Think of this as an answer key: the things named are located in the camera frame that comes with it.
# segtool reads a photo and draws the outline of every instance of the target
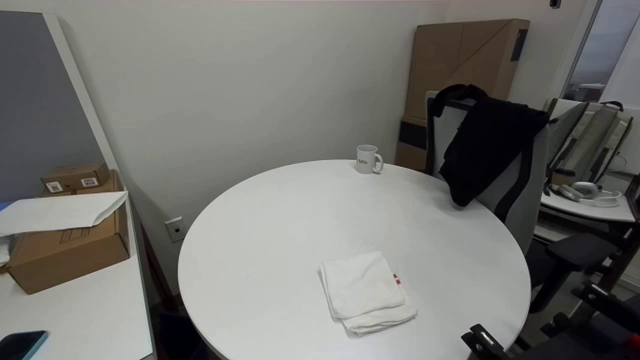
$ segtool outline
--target gray partition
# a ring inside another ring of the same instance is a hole
[[[0,202],[102,153],[41,13],[0,12]]]

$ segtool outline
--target headphones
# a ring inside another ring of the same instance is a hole
[[[587,181],[577,181],[571,186],[560,185],[557,190],[567,199],[602,208],[618,206],[618,197],[622,196],[621,192],[600,191],[598,185]]]

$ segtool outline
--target black jacket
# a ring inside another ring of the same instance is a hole
[[[531,152],[534,137],[549,120],[544,111],[493,99],[473,85],[442,90],[429,110],[439,117],[446,101],[468,98],[476,103],[445,151],[440,167],[440,175],[459,206],[468,205],[485,191],[521,152]]]

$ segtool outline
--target white mug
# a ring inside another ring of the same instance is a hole
[[[371,174],[372,172],[381,172],[385,166],[382,156],[376,154],[378,148],[373,145],[360,145],[356,151],[356,171],[361,174]]]

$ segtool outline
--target mug handle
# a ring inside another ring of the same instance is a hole
[[[376,159],[378,159],[380,164],[380,168],[378,168],[378,166],[376,165],[376,167],[373,168],[374,172],[381,172],[382,168],[385,166],[385,162],[382,160],[382,156],[380,156],[380,154],[376,154]]]

